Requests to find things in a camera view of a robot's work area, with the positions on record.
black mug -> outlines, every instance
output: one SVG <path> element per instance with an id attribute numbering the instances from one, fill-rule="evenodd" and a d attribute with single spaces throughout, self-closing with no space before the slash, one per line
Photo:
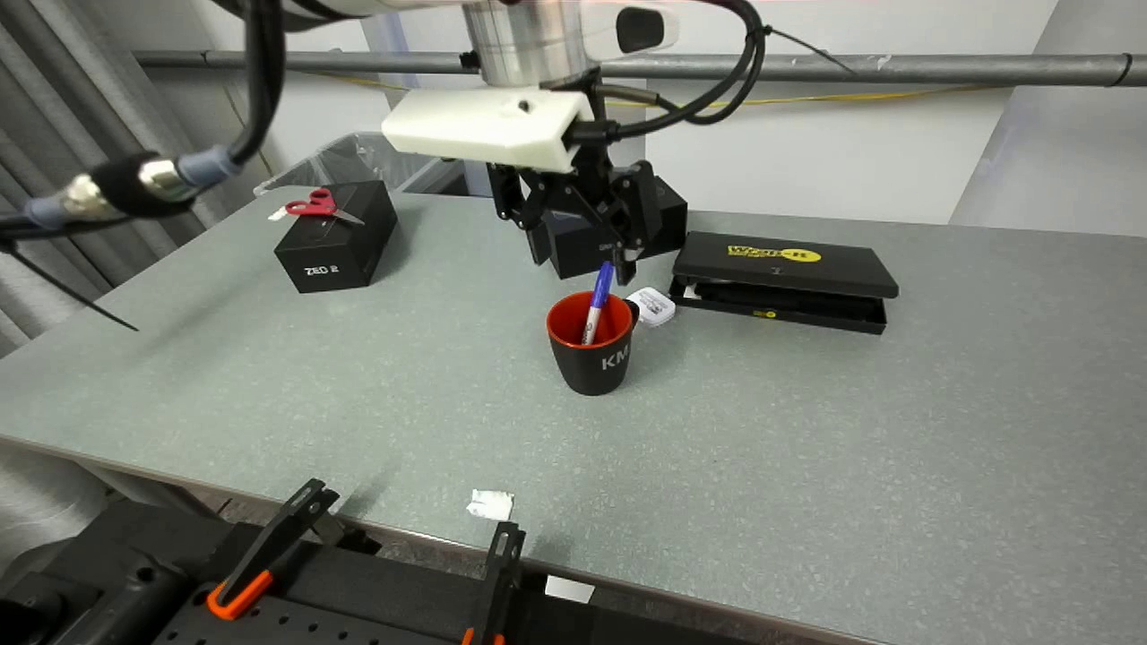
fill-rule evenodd
<path id="1" fill-rule="evenodd" d="M 583 292 L 557 301 L 546 317 L 546 331 L 565 383 L 578 394 L 599 396 L 616 390 L 625 380 L 630 341 L 640 309 L 635 303 L 610 295 L 598 320 L 595 342 L 583 345 L 582 334 L 592 300 L 591 292 Z"/>

white paper scrap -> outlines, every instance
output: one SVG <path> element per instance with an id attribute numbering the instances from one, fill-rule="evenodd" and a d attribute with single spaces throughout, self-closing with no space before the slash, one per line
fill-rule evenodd
<path id="1" fill-rule="evenodd" d="M 502 490 L 474 489 L 466 510 L 475 518 L 506 522 L 514 510 L 514 495 Z"/>

yellow cable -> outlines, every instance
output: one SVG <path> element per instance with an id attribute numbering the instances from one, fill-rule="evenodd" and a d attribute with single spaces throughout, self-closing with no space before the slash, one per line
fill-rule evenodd
<path id="1" fill-rule="evenodd" d="M 319 76 L 326 76 L 329 78 L 335 78 L 346 83 L 353 83 L 354 85 L 365 85 L 368 87 L 381 87 L 383 90 L 393 90 L 397 92 L 409 92 L 409 87 L 403 87 L 400 85 L 387 85 L 385 83 L 379 83 L 377 80 L 369 80 L 366 78 L 356 78 L 353 76 L 342 76 L 338 73 L 329 72 L 305 72 L 315 73 Z M 867 92 L 860 94 L 825 94 L 820 96 L 793 96 L 789 99 L 754 99 L 744 101 L 744 106 L 779 106 L 783 103 L 810 103 L 810 102 L 850 102 L 850 101 L 897 101 L 903 99 L 919 99 L 923 96 L 935 96 L 938 94 L 954 94 L 958 92 L 980 92 L 983 90 L 996 90 L 996 87 L 977 87 L 977 86 L 962 86 L 962 87 L 942 87 L 939 90 L 918 90 L 914 92 Z M 653 108 L 646 103 L 637 103 L 631 101 L 606 101 L 607 106 L 616 108 Z M 710 108 L 724 108 L 728 104 L 728 101 L 716 101 L 710 103 Z"/>

orange clamp handle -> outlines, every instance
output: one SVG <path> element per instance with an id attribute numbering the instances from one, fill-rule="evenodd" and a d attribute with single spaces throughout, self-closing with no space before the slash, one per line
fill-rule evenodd
<path id="1" fill-rule="evenodd" d="M 474 640 L 474 628 L 466 630 L 466 636 L 462 637 L 462 645 L 470 645 L 470 640 Z M 494 645 L 506 645 L 506 637 L 502 635 L 494 636 Z"/>
<path id="2" fill-rule="evenodd" d="M 219 604 L 219 595 L 223 593 L 223 588 L 226 586 L 227 581 L 219 583 L 219 586 L 208 596 L 208 609 L 212 614 L 219 616 L 225 621 L 233 621 L 239 616 L 243 615 L 243 612 L 249 609 L 256 600 L 263 597 L 263 593 L 271 586 L 274 582 L 274 576 L 271 572 L 263 572 L 262 574 L 255 576 L 251 584 L 247 585 L 247 589 L 241 591 L 229 605 Z"/>

pen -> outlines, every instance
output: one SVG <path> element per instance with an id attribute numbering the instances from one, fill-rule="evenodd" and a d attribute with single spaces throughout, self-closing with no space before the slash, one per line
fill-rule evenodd
<path id="1" fill-rule="evenodd" d="M 598 320 L 601 318 L 601 309 L 609 300 L 609 286 L 614 281 L 614 264 L 604 262 L 601 271 L 598 272 L 598 283 L 593 287 L 593 300 L 590 301 L 590 316 L 585 319 L 585 333 L 582 334 L 582 344 L 592 345 L 593 337 L 598 334 Z"/>

